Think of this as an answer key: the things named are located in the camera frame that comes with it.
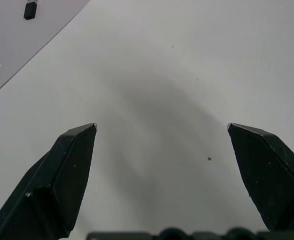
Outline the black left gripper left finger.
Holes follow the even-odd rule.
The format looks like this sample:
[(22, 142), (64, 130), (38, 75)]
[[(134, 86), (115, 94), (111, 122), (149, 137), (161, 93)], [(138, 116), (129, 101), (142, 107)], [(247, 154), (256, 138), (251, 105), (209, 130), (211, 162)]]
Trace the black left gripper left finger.
[(0, 240), (59, 240), (75, 227), (87, 186), (97, 126), (60, 135), (0, 209)]

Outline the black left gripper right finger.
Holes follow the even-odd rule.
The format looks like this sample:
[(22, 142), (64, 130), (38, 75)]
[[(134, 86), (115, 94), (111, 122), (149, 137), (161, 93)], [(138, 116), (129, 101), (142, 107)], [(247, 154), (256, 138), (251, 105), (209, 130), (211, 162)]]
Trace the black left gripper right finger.
[(270, 231), (294, 231), (294, 152), (276, 135), (230, 123), (242, 181)]

